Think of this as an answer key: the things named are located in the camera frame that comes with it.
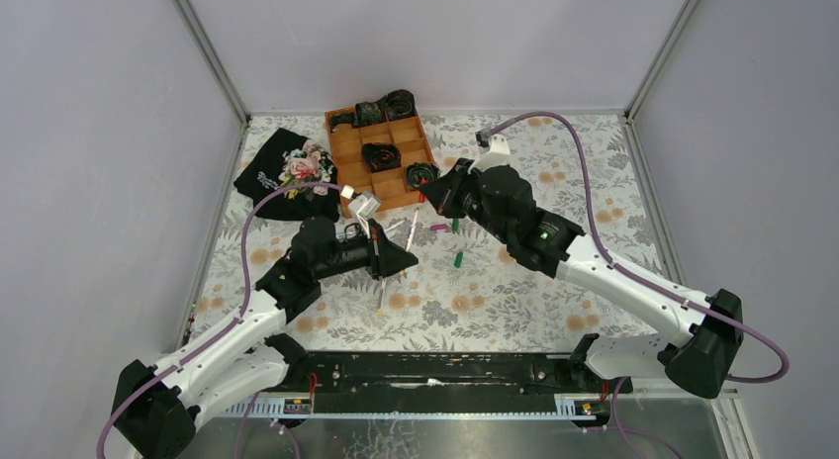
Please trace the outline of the white marker pen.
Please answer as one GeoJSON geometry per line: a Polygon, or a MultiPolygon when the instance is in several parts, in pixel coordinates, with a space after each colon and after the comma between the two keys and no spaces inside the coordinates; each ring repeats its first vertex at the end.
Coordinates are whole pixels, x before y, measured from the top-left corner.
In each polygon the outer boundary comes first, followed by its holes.
{"type": "Polygon", "coordinates": [[[419,213],[420,213],[420,207],[415,208],[413,216],[412,216],[412,221],[411,221],[409,234],[408,234],[407,241],[406,241],[406,246],[405,246],[405,249],[408,252],[411,251],[411,248],[412,248],[412,245],[413,245],[413,241],[414,241],[414,237],[415,237],[415,233],[416,233],[416,229],[417,229],[419,213]]]}
{"type": "Polygon", "coordinates": [[[397,222],[394,222],[394,223],[390,224],[389,226],[387,226],[387,227],[385,228],[385,233],[390,233],[390,232],[393,232],[394,230],[396,230],[397,228],[399,228],[399,227],[400,227],[401,225],[403,225],[404,223],[405,223],[405,220],[400,220],[400,221],[397,221],[397,222]]]}
{"type": "Polygon", "coordinates": [[[377,307],[377,311],[376,311],[378,315],[383,314],[385,301],[386,301],[386,296],[387,296],[387,279],[382,279],[381,280],[381,285],[380,285],[379,302],[378,302],[378,307],[377,307]]]}

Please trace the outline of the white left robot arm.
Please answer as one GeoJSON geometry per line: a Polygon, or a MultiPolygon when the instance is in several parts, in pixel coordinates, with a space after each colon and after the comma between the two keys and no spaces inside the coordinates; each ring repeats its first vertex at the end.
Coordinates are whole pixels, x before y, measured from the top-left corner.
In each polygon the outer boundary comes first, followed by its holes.
{"type": "Polygon", "coordinates": [[[418,262],[374,220],[347,239],[324,217],[304,220],[239,308],[152,364],[123,368],[103,431],[117,429],[143,458],[177,457],[209,419],[283,382],[304,353],[281,331],[320,297],[324,278],[363,269],[380,280],[418,262]]]}

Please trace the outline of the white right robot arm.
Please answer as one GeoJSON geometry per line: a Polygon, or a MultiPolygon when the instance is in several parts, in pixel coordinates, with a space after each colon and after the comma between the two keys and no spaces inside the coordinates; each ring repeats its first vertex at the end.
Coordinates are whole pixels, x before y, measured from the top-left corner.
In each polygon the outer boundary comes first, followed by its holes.
{"type": "Polygon", "coordinates": [[[501,242],[521,266],[581,287],[636,316],[651,334],[588,334],[573,355],[605,380],[666,378],[704,399],[716,398],[743,335],[733,323],[742,303],[724,289],[713,295],[666,279],[599,249],[595,237],[538,207],[528,182],[507,165],[470,172],[460,159],[419,190],[449,219],[470,219],[501,242]]]}

